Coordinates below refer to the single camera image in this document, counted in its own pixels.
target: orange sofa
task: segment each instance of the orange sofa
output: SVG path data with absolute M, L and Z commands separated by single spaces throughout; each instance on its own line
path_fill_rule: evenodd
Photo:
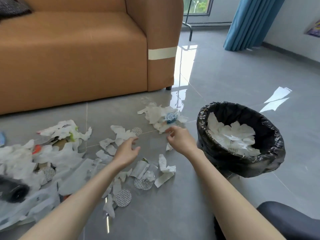
M 0 21 L 0 114 L 174 83 L 183 0 L 25 0 Z

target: person's right arm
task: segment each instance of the person's right arm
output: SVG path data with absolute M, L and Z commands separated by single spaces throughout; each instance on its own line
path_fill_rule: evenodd
M 166 130 L 170 145 L 184 155 L 202 180 L 215 217 L 227 240 L 285 240 L 230 182 L 210 163 L 187 129 Z

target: blue curtain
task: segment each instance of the blue curtain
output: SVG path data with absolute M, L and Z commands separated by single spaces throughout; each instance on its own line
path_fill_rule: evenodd
M 240 0 L 224 49 L 242 51 L 260 46 L 285 0 Z

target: sofa backrest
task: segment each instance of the sofa backrest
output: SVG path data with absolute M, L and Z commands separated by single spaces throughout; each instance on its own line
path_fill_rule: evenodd
M 126 12 L 125 0 L 25 0 L 33 11 Z

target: beige tape strip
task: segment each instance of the beige tape strip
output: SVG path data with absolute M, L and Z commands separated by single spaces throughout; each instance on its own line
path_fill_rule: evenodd
M 149 60 L 160 60 L 175 57 L 177 53 L 177 46 L 162 49 L 149 49 L 148 58 Z

